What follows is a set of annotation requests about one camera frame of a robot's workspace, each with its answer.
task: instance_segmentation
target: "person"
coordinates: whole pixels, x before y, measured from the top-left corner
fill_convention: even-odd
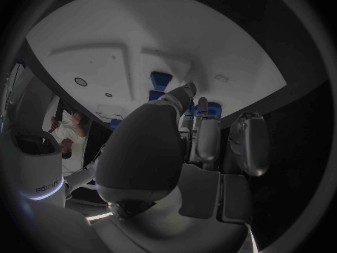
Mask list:
[[[55,130],[57,136],[62,139],[60,145],[63,159],[69,159],[71,157],[71,148],[74,143],[85,142],[86,130],[84,125],[86,123],[86,116],[74,110],[74,108],[60,99],[56,116],[51,118],[51,128]]]

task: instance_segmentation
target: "blue object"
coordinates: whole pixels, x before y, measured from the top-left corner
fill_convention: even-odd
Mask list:
[[[209,102],[208,103],[208,115],[216,115],[219,118],[221,118],[221,105],[215,102]],[[194,116],[197,117],[198,115],[198,105],[194,107]]]
[[[151,73],[151,81],[155,90],[165,91],[169,82],[172,80],[172,75],[161,73],[161,72],[152,72]]]
[[[157,99],[159,99],[164,94],[165,93],[163,93],[163,92],[150,91],[149,101],[151,101],[151,100],[157,100]]]
[[[116,129],[121,122],[122,122],[121,120],[111,119],[110,127]]]

